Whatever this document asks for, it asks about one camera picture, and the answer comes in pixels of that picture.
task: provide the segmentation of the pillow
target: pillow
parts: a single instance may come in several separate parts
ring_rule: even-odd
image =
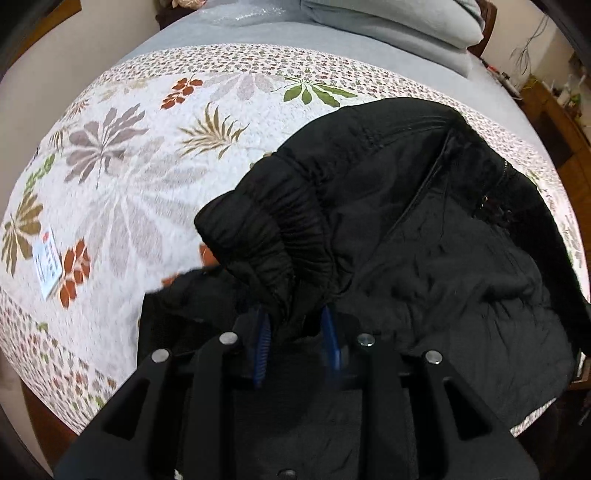
[[[402,24],[344,8],[303,0],[302,10],[313,20],[340,30],[365,35],[413,53],[467,77],[472,63],[465,48],[457,48]]]
[[[313,0],[302,3],[391,20],[462,49],[476,45],[483,38],[485,23],[476,0]]]

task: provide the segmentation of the bed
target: bed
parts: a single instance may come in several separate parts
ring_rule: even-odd
[[[589,299],[579,230],[552,162],[509,94],[470,61],[463,77],[315,24],[293,2],[211,0],[86,88],[17,181],[3,221],[0,347],[79,433],[135,368],[144,293],[201,266],[194,214],[312,119],[393,96],[456,108],[537,185]],[[31,260],[42,229],[53,231],[64,271],[47,300]]]

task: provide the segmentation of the floral bedspread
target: floral bedspread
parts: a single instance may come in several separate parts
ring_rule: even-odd
[[[579,230],[554,167],[488,118],[395,73],[316,51],[175,48],[94,81],[14,187],[2,222],[0,347],[21,378],[80,432],[134,371],[144,293],[200,266],[199,209],[312,119],[397,96],[454,107],[537,185],[588,298]],[[64,269],[47,300],[31,259],[42,227],[53,230]]]

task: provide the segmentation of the label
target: label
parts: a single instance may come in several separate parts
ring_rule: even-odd
[[[39,240],[33,244],[33,261],[41,285],[41,295],[47,300],[64,271],[51,228],[43,230]]]

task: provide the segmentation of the screw head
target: screw head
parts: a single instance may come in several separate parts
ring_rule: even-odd
[[[282,480],[297,480],[297,473],[291,468],[284,468],[277,472],[277,476]]]
[[[437,350],[429,350],[427,353],[425,353],[425,358],[430,364],[439,365],[443,360],[443,355]]]
[[[154,350],[152,352],[152,361],[154,363],[161,364],[162,362],[168,360],[169,356],[170,353],[168,353],[168,350],[164,348],[159,348],[158,350]]]
[[[360,333],[357,336],[357,342],[361,346],[372,346],[375,343],[375,337],[371,333]]]
[[[224,332],[220,335],[220,343],[223,345],[234,345],[238,341],[238,335],[234,332]]]

